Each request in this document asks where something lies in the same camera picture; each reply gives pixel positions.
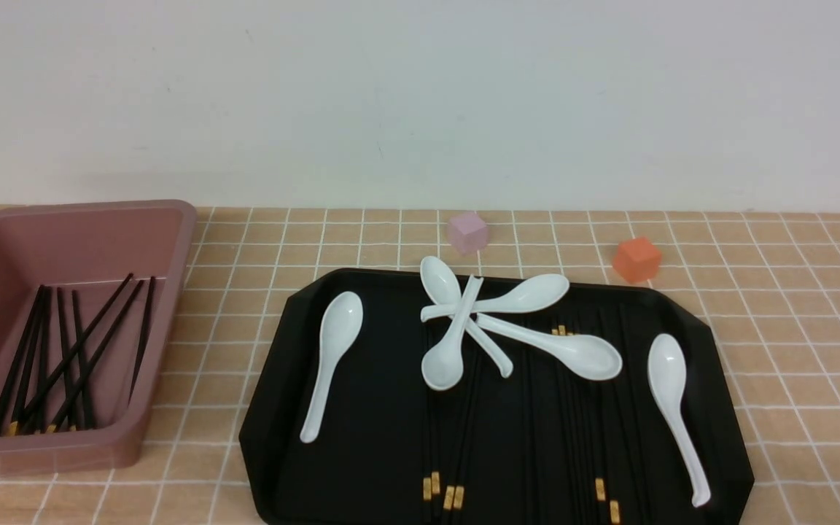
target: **white wall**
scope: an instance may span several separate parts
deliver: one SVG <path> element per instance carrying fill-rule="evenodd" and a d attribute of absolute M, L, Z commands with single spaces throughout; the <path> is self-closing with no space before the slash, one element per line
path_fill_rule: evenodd
<path fill-rule="evenodd" d="M 0 0 L 0 202 L 840 210 L 840 2 Z"/>

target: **ceramic spoon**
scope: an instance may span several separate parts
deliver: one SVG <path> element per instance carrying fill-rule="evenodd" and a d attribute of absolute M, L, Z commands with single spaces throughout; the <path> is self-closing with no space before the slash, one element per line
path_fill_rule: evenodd
<path fill-rule="evenodd" d="M 693 483 L 693 506 L 699 508 L 711 499 L 711 489 L 680 411 L 686 388 L 686 359 L 672 335 L 661 333 L 653 339 L 650 356 L 647 357 L 647 380 L 653 399 L 680 447 L 680 455 L 689 471 L 689 481 Z"/>
<path fill-rule="evenodd" d="M 450 309 L 454 310 L 453 306 L 458 305 L 462 298 L 456 274 L 449 269 L 445 262 L 432 255 L 424 257 L 420 262 L 420 280 L 423 282 L 423 288 L 427 291 L 430 300 L 437 305 L 451 305 Z M 481 328 L 474 322 L 466 323 L 466 332 L 494 361 L 499 373 L 501 373 L 501 378 L 509 378 L 514 371 L 514 363 L 510 361 L 504 350 L 494 342 L 494 339 L 489 337 L 487 333 L 481 332 Z"/>
<path fill-rule="evenodd" d="M 449 330 L 439 343 L 427 350 L 423 362 L 420 362 L 423 379 L 434 391 L 448 391 L 462 378 L 462 335 L 466 332 L 467 322 L 470 322 L 469 315 L 480 289 L 481 279 L 470 276 Z"/>
<path fill-rule="evenodd" d="M 615 378 L 621 372 L 621 355 L 611 343 L 594 335 L 551 335 L 479 314 L 477 325 L 543 350 L 559 359 L 573 373 L 592 381 Z"/>
<path fill-rule="evenodd" d="M 319 368 L 316 370 L 316 385 L 310 398 L 310 409 L 300 430 L 300 441 L 312 443 L 319 435 L 326 411 L 326 399 L 330 396 L 330 382 L 336 365 L 343 358 L 356 337 L 359 336 L 362 323 L 362 305 L 359 295 L 342 292 L 333 299 L 319 326 Z"/>
<path fill-rule="evenodd" d="M 494 299 L 476 301 L 472 312 L 500 312 L 504 314 L 527 314 L 548 308 L 569 292 L 569 279 L 559 273 L 546 273 L 518 284 L 510 292 Z M 437 303 L 420 310 L 420 320 L 441 318 L 456 313 L 456 303 Z"/>

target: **black tray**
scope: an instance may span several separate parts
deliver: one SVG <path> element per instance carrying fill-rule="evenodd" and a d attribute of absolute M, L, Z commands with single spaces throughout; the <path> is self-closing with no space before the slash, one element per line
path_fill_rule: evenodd
<path fill-rule="evenodd" d="M 463 285 L 466 279 L 459 278 Z M 480 298 L 503 295 L 518 282 L 487 278 Z M 344 290 L 361 297 L 362 330 L 336 369 L 319 437 L 304 445 L 300 427 L 316 381 L 320 320 Z M 424 326 L 420 309 L 429 304 L 417 273 L 354 269 L 328 273 L 287 300 L 239 435 L 261 518 L 271 525 L 423 523 L 427 387 L 420 361 L 448 323 L 440 319 Z M 624 369 L 616 379 L 589 384 L 573 376 L 577 392 L 601 403 L 601 464 L 607 498 L 619 502 L 621 523 L 740 521 L 754 478 L 709 326 L 655 290 L 583 284 L 572 285 L 551 308 L 501 318 L 547 333 L 564 324 L 570 331 L 606 338 L 623 355 Z M 671 333 L 686 355 L 683 415 L 712 489 L 709 504 L 698 509 L 691 506 L 679 449 L 647 383 L 647 355 L 658 333 Z M 572 504 L 556 360 L 522 343 L 494 339 L 516 369 L 502 379 L 490 359 L 481 356 L 464 525 L 587 522 Z M 483 350 L 466 337 L 466 363 L 473 352 Z M 531 424 L 536 429 L 527 448 L 524 352 L 530 355 Z M 469 376 L 467 364 L 456 388 L 433 394 L 440 451 L 446 455 L 442 462 L 449 462 L 454 449 Z M 584 421 L 575 425 L 576 439 L 591 426 Z M 596 474 L 577 472 L 576 478 L 594 488 Z M 524 484 L 526 478 L 532 482 Z M 527 488 L 533 484 L 539 497 L 524 497 L 533 494 Z M 607 511 L 598 514 L 607 516 Z"/>

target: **orange cube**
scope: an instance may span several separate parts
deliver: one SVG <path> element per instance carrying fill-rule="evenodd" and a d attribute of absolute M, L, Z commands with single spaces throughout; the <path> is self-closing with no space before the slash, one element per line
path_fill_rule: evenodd
<path fill-rule="evenodd" d="M 656 277 L 660 271 L 663 253 L 647 237 L 624 241 L 614 256 L 614 270 L 621 278 L 633 284 Z"/>

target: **tiled table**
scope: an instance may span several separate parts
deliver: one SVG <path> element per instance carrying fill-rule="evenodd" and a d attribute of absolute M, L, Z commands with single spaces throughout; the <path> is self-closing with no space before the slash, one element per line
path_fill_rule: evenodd
<path fill-rule="evenodd" d="M 343 266 L 621 284 L 615 243 L 664 253 L 653 282 L 719 341 L 757 484 L 744 523 L 840 523 L 840 214 L 483 211 L 460 257 L 455 211 L 201 209 L 141 461 L 0 479 L 0 523 L 256 523 L 236 435 L 284 300 Z"/>

